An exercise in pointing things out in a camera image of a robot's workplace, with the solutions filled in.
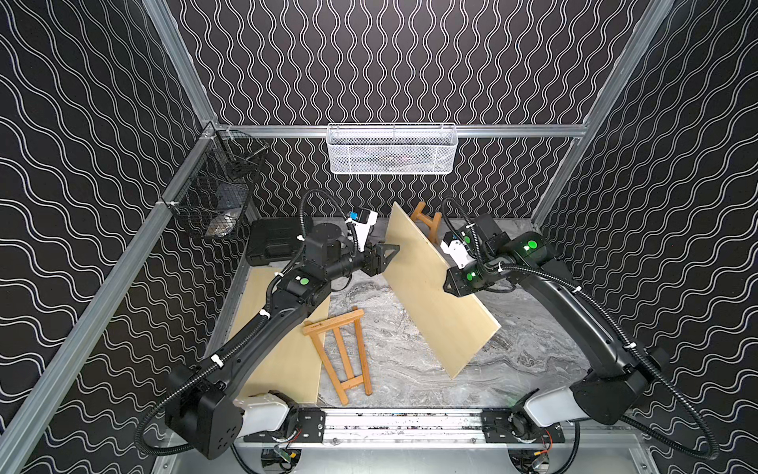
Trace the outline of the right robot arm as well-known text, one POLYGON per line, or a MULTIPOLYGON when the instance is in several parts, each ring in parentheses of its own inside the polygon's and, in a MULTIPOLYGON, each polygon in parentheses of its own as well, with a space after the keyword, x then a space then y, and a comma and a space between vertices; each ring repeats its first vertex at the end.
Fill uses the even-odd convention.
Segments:
POLYGON ((558 321, 590 364, 587 375, 576 383, 520 399, 512 409, 515 430, 523 434, 585 419, 604 425, 618 422, 655 379, 644 364, 662 371, 670 363, 668 353, 649 348, 634 357, 637 342, 619 336, 609 318, 582 295, 540 233, 528 231, 514 238, 499 233, 483 242, 480 254, 475 252, 474 236, 467 228, 444 235, 441 249, 456 264, 446 274, 444 291, 462 297, 490 290, 503 280, 521 286, 558 321))

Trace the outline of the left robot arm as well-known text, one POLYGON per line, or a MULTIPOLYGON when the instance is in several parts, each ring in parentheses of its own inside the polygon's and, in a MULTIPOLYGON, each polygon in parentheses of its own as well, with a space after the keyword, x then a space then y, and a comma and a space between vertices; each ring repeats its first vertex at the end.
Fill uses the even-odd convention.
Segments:
POLYGON ((167 428, 185 442, 159 448, 159 456, 196 450, 214 459, 228 450, 242 434, 245 419, 234 400, 252 372, 332 293, 333 280, 356 271, 379 275, 401 249, 397 244, 368 242, 355 256, 339 250, 337 256, 321 262, 313 244, 304 247, 295 266, 283 272, 266 297, 261 312, 206 359, 172 369, 165 404, 159 410, 165 414, 167 428))

